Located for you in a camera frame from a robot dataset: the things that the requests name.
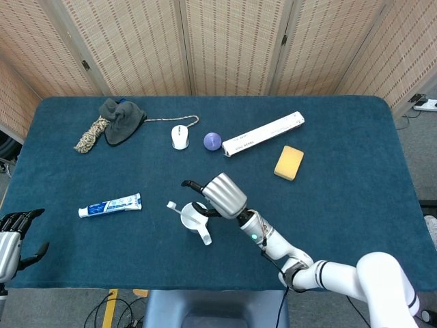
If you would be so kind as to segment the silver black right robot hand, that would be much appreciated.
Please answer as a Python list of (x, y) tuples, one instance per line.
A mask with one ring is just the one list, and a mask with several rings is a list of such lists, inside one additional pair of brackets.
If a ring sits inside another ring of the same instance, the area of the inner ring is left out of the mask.
[(204, 217), (224, 217), (235, 219), (247, 210), (247, 196), (237, 184), (226, 174), (220, 173), (205, 186), (192, 180), (184, 180), (182, 187), (190, 187), (205, 197), (213, 209), (204, 209), (198, 203), (192, 202), (193, 208)]

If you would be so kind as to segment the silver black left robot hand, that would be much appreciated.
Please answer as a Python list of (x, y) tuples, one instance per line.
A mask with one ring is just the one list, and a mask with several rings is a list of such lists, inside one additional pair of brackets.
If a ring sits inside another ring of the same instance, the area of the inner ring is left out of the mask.
[(1, 217), (1, 285), (12, 280), (18, 271), (39, 262), (46, 254), (49, 242), (41, 245), (32, 256), (22, 259), (21, 245), (33, 220), (44, 208), (27, 212), (8, 213)]

